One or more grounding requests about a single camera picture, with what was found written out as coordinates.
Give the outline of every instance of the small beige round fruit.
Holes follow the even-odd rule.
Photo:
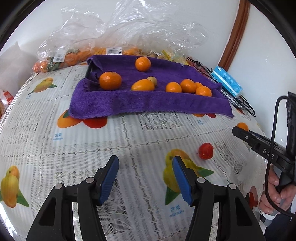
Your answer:
[[[148,80],[151,80],[152,83],[154,84],[154,86],[157,86],[157,79],[156,79],[155,77],[153,77],[153,76],[149,76],[147,79],[148,79]]]

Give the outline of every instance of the plastic bag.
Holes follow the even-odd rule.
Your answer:
[[[1,115],[31,76],[30,68],[34,60],[34,57],[20,50],[17,42],[0,56]]]
[[[176,21],[177,6],[166,0],[122,0],[107,23],[95,13],[64,8],[63,26],[39,47],[35,72],[47,72],[75,65],[93,54],[157,57],[182,64],[188,53],[207,39],[197,23]]]

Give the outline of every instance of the dark pants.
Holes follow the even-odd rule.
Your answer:
[[[278,241],[286,231],[290,220],[290,217],[281,213],[278,214],[271,225],[265,229],[264,236],[266,241]]]

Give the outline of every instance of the purple cloth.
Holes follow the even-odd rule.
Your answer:
[[[94,55],[88,59],[94,68],[76,86],[69,108],[70,116],[78,119],[117,115],[126,112],[176,111],[188,114],[217,113],[233,117],[228,99],[221,93],[221,84],[215,84],[202,76],[193,67],[156,58],[151,68],[140,72],[135,68],[138,56]],[[103,91],[98,77],[107,71],[121,75],[122,84],[116,91]],[[138,80],[154,76],[157,87],[154,91],[131,91]],[[183,79],[200,82],[212,90],[213,97],[187,93],[165,92],[169,82],[181,83]]]

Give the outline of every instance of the white lace tablecloth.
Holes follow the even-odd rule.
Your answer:
[[[20,172],[19,189],[29,205],[17,203],[10,208],[0,202],[0,214],[15,240],[25,240],[56,183],[79,184],[104,167],[111,155],[119,157],[120,167],[109,199],[98,207],[108,241],[185,239],[194,208],[181,195],[165,205],[163,170],[172,149],[183,150],[197,166],[214,171],[206,177],[213,184],[235,183],[243,195],[252,186],[258,195],[262,192],[265,161],[233,137],[231,130],[245,122],[250,130],[262,131],[253,117],[234,107],[234,118],[145,112],[109,116],[101,128],[84,122],[60,128],[57,121],[69,108],[86,69],[81,65],[32,75],[1,120],[0,178],[15,165]],[[31,93],[49,77],[56,87]],[[197,149],[206,142],[213,144],[214,157],[201,160]],[[217,232],[218,207],[214,208],[210,240],[215,240]],[[76,240],[81,240],[77,204],[73,205],[73,220]]]

